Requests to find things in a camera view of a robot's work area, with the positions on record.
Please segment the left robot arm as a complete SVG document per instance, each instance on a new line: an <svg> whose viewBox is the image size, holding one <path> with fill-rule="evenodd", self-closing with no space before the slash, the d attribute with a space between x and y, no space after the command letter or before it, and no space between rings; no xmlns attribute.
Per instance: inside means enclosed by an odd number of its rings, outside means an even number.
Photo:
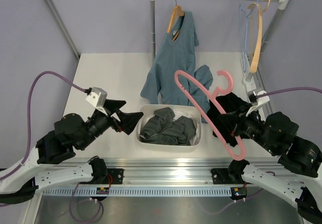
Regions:
<svg viewBox="0 0 322 224"><path fill-rule="evenodd" d="M101 184L108 178L105 161L92 157L75 168L54 170L53 167L74 158L76 150L83 151L109 128L130 135L142 112L124 113L124 100L106 100L103 113L94 110L86 121L69 113L54 123L54 129L37 141L19 169L1 180L1 206L26 202L47 189L74 182Z"/></svg>

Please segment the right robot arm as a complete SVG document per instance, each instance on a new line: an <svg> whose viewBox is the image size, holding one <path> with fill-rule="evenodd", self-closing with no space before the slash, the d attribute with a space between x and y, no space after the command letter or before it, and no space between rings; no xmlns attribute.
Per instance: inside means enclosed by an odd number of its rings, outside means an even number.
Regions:
<svg viewBox="0 0 322 224"><path fill-rule="evenodd" d="M261 171L247 160L233 160L228 178L255 184L280 197L297 209L310 223L321 223L321 150L313 142L297 136L298 124L281 112L261 120L259 113L247 114L246 106L235 112L217 115L225 140L236 136L249 138L261 146L278 163L295 174L303 186L291 184Z"/></svg>

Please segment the black t shirt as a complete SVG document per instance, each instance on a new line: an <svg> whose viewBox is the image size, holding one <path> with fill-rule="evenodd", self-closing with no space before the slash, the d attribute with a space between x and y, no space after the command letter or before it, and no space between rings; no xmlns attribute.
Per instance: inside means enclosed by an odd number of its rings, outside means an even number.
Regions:
<svg viewBox="0 0 322 224"><path fill-rule="evenodd" d="M250 107L250 103L244 101L237 95L235 95L233 92L225 95L225 96L218 96L216 97L217 102L223 107L226 113L235 112L240 107ZM214 104L209 101L210 109L207 112L207 116L212 121L212 123L216 126L218 131L221 133L221 135L224 137L227 144L229 144L232 147L235 147L237 145L237 142L235 138L231 135L232 129L226 129L224 123L226 122L229 124L228 119L223 119L223 121L220 120L220 112L218 109L214 106Z"/></svg>

